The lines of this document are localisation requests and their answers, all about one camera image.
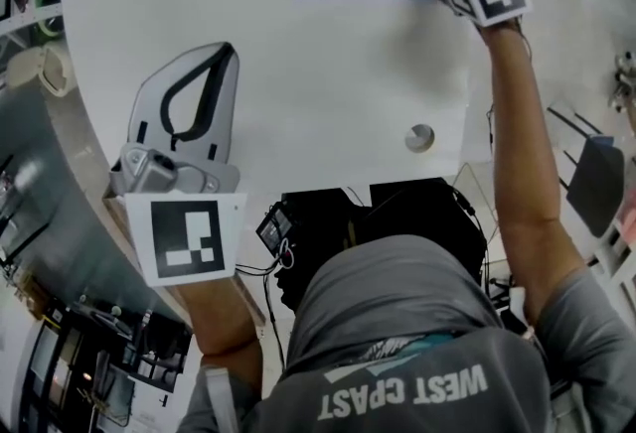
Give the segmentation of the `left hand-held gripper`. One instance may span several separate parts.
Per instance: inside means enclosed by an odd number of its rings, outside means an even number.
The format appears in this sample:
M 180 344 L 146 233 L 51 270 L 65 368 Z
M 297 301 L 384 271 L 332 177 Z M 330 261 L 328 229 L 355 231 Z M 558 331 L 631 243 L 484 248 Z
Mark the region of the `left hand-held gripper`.
M 135 254 L 152 288 L 235 274 L 246 195 L 236 192 L 239 169 L 225 162 L 238 82 L 235 48 L 215 43 L 179 55 L 136 94 L 128 140 L 144 145 L 123 146 L 110 179 L 123 197 Z M 188 91 L 196 94 L 186 104 L 194 113 L 179 127 L 170 105 Z

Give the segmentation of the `person's left forearm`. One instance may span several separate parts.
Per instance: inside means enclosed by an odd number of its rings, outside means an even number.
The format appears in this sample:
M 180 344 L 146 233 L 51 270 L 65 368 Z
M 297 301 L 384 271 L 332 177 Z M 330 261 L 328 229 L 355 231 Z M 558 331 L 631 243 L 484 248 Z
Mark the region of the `person's left forearm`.
M 231 279 L 177 287 L 186 305 L 201 365 L 225 368 L 230 375 L 262 391 L 263 355 L 256 326 Z

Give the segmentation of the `person's right forearm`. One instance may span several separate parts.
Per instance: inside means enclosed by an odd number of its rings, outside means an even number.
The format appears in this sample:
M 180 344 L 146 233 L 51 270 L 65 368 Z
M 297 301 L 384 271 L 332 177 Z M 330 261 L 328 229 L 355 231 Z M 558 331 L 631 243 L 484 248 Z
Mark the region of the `person's right forearm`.
M 519 24 L 480 32 L 491 63 L 494 194 L 504 249 L 536 323 L 561 283 L 583 269 L 563 227 L 560 182 L 530 51 Z

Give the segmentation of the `black box with screen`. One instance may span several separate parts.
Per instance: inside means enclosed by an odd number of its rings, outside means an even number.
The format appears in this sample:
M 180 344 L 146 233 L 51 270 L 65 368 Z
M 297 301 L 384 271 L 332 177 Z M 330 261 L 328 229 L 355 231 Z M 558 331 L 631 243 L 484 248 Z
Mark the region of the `black box with screen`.
M 270 207 L 255 232 L 272 256 L 277 256 L 279 251 L 287 254 L 295 246 L 298 222 L 290 207 L 279 201 Z

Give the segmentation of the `dark glossy partition panel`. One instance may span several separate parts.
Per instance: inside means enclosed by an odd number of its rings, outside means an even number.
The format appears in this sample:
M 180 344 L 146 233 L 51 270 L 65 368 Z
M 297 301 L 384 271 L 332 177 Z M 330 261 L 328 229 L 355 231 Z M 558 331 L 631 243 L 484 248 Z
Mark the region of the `dark glossy partition panel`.
M 190 320 L 170 292 L 149 288 L 126 236 L 123 209 L 103 197 L 109 165 L 78 91 L 57 98 L 34 82 L 0 91 L 0 163 L 22 205 L 17 242 L 41 228 L 21 254 L 24 269 L 68 304 L 85 297 L 125 310 Z

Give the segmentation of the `cream trash bin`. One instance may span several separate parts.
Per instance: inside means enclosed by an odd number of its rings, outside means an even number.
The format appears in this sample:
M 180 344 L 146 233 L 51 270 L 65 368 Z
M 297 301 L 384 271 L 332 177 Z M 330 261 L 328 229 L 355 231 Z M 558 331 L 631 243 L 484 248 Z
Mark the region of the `cream trash bin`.
M 48 42 L 24 50 L 7 65 L 5 84 L 16 89 L 36 79 L 55 97 L 64 97 L 78 87 L 74 66 L 65 42 Z

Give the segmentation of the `black trousers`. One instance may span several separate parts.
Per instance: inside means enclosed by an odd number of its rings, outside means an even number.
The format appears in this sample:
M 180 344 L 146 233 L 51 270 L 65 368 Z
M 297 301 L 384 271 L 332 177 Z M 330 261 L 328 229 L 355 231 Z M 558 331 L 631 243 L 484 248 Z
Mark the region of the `black trousers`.
M 395 235 L 429 239 L 479 280 L 486 239 L 465 197 L 442 178 L 370 186 L 372 204 L 356 206 L 341 189 L 287 193 L 283 207 L 297 223 L 294 264 L 274 274 L 281 302 L 296 311 L 316 272 L 338 253 Z

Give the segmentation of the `grey chair with black legs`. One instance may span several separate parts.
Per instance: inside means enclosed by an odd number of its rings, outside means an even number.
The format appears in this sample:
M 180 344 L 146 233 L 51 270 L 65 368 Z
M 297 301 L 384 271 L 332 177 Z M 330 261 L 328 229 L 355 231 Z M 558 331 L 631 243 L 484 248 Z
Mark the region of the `grey chair with black legs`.
M 563 149 L 570 172 L 559 182 L 566 200 L 582 223 L 596 238 L 605 235 L 623 202 L 625 190 L 625 156 L 615 146 L 614 138 L 604 134 L 588 119 L 573 113 L 568 118 L 554 107 L 547 112 L 572 130 L 582 142 L 580 151 Z

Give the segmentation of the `grey printed t-shirt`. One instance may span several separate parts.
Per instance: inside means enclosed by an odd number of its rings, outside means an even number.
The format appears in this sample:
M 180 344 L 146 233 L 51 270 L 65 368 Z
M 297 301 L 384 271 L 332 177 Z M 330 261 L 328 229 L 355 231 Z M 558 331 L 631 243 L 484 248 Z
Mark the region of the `grey printed t-shirt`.
M 445 249 L 392 236 L 317 271 L 268 397 L 204 369 L 178 431 L 555 433 L 552 376 L 578 385 L 593 432 L 636 433 L 636 338 L 589 272 L 528 341 Z

